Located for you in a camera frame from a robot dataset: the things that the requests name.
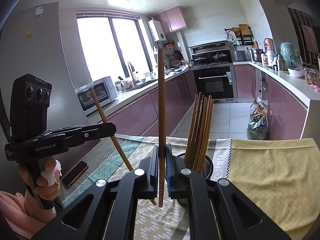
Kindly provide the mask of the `pink sleeve forearm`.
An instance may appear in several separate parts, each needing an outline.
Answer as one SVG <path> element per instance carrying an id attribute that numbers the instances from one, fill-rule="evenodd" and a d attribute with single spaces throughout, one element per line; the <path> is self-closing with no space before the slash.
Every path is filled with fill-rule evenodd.
<path id="1" fill-rule="evenodd" d="M 27 191 L 10 194 L 1 192 L 1 212 L 11 229 L 23 239 L 31 239 L 47 223 L 56 217 L 55 208 L 43 210 Z"/>

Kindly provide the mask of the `person's left hand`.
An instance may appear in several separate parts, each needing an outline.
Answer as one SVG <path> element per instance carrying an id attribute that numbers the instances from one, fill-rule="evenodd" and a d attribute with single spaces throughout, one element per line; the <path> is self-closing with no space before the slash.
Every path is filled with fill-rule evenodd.
<path id="1" fill-rule="evenodd" d="M 56 166 L 54 157 L 49 157 L 44 163 L 45 170 L 36 181 L 35 193 L 44 200 L 54 200 L 60 194 L 61 172 Z"/>

